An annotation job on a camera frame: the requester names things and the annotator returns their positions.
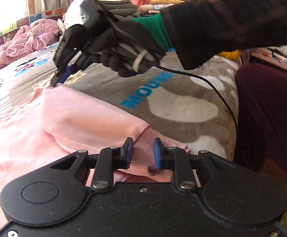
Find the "right black gloved hand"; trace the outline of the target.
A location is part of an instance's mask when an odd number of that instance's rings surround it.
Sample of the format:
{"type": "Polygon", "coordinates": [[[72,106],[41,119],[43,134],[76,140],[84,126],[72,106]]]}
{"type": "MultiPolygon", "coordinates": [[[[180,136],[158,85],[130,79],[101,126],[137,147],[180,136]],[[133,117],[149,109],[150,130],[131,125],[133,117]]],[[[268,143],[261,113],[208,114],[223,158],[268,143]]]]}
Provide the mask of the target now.
{"type": "Polygon", "coordinates": [[[93,62],[128,78],[159,65],[173,48],[161,15],[155,14],[115,23],[91,42],[88,51],[93,62]]]}

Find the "person's right forearm dark sleeve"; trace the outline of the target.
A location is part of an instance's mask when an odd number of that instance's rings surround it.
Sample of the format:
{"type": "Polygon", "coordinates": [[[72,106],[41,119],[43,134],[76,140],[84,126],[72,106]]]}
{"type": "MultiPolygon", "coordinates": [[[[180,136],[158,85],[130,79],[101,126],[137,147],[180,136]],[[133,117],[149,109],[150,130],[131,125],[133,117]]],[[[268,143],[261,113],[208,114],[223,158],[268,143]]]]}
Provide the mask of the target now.
{"type": "Polygon", "coordinates": [[[161,16],[185,70],[223,51],[287,45],[287,0],[194,0],[161,16]]]}

